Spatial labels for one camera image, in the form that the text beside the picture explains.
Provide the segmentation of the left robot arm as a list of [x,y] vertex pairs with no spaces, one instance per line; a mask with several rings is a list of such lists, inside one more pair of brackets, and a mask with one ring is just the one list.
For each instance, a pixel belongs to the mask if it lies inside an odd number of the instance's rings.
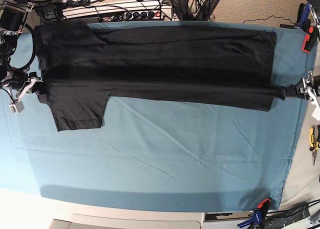
[[285,98],[299,98],[310,101],[315,106],[311,116],[320,121],[320,76],[313,76],[309,71],[307,77],[300,79],[296,85],[290,85],[282,90]]

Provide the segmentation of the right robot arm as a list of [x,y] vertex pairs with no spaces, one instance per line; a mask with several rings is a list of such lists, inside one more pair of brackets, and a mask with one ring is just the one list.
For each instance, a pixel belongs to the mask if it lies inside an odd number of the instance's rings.
[[[0,89],[10,98],[12,114],[21,113],[25,107],[22,99],[26,94],[43,93],[46,87],[35,72],[28,72],[36,57],[36,37],[27,24],[28,14],[40,0],[0,0]],[[23,29],[31,34],[32,53],[29,61],[21,66],[11,66],[11,56],[16,52]]]

